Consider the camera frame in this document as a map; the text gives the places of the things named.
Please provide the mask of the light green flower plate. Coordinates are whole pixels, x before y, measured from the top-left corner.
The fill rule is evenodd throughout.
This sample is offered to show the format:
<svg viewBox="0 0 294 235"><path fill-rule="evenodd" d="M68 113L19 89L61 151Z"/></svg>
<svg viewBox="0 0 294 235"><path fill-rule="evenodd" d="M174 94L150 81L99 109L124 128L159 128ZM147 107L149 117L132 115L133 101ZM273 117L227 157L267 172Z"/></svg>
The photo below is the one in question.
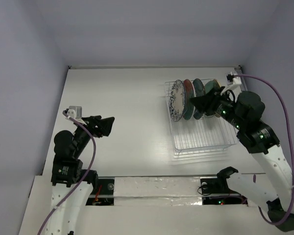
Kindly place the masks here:
<svg viewBox="0 0 294 235"><path fill-rule="evenodd" d="M214 88L214 82L213 82L213 80L207 82L207 83L204 85L204 87L205 87L205 91L206 91L206 93L209 93L209 92Z"/></svg>

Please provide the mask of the dark teal brown-rimmed plate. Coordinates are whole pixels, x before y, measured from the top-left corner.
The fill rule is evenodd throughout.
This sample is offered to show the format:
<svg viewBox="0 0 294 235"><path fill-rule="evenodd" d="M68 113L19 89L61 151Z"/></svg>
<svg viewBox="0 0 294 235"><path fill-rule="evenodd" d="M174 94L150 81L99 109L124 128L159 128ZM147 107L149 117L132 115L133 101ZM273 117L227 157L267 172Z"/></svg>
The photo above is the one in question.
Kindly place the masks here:
<svg viewBox="0 0 294 235"><path fill-rule="evenodd" d="M204 84L202 83L202 81L199 78L196 78L193 81L193 87L194 87L194 91L195 91L196 97L205 95L205 87L204 87ZM202 118L202 116L203 116L203 113L200 113L197 110L197 108L195 108L195 111L194 111L194 114L193 114L194 119L199 120L199 119Z"/></svg>

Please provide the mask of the red and teal plate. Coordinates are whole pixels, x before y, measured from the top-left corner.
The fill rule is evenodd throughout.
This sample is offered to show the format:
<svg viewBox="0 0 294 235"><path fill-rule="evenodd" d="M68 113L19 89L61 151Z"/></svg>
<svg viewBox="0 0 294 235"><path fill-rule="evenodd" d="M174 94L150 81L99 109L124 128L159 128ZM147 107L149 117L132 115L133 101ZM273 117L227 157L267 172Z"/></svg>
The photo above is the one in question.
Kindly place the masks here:
<svg viewBox="0 0 294 235"><path fill-rule="evenodd" d="M186 103L185 108L186 111L184 112L183 118L185 120L190 120L194 113L194 105L190 102L190 99L194 97L194 87L192 82L189 79L185 79L183 82L185 88L185 95L186 95Z"/></svg>

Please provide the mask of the blue floral white plate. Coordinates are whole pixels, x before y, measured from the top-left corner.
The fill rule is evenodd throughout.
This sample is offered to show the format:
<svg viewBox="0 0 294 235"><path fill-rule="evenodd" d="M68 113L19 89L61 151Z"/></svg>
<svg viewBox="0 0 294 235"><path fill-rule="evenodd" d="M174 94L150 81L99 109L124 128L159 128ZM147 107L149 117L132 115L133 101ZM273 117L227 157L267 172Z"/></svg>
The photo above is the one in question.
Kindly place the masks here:
<svg viewBox="0 0 294 235"><path fill-rule="evenodd" d="M186 90L181 80L176 80L170 91L169 112L173 121L179 121L186 113Z"/></svg>

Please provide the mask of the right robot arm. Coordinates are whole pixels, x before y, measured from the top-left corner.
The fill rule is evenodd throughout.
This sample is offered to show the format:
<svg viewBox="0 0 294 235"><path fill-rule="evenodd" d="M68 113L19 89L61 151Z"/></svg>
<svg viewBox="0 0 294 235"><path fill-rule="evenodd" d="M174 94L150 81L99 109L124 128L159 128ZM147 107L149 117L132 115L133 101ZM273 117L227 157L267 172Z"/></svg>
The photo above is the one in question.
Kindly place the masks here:
<svg viewBox="0 0 294 235"><path fill-rule="evenodd" d="M237 129L239 142L261 166L275 191L248 181L231 166L217 173L216 187L222 192L237 192L253 201L260 212L267 213L267 222L280 231L294 231L294 169L285 159L273 129L261 121L265 104L253 92L243 91L236 100L229 98L230 93L212 89L206 95L191 98L190 102L200 113L217 114Z"/></svg>

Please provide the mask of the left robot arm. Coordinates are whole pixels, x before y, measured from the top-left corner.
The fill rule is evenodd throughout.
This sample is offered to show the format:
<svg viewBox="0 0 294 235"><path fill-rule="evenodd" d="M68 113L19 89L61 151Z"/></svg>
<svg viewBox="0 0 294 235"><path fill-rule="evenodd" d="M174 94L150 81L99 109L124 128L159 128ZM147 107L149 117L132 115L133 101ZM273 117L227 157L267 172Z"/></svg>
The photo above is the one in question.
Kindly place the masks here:
<svg viewBox="0 0 294 235"><path fill-rule="evenodd" d="M54 137L54 159L51 174L50 213L39 233L74 235L86 202L98 189L98 174L89 166L83 169L79 159L86 145L95 138L110 135L114 117L68 117L76 125L75 132L63 130Z"/></svg>

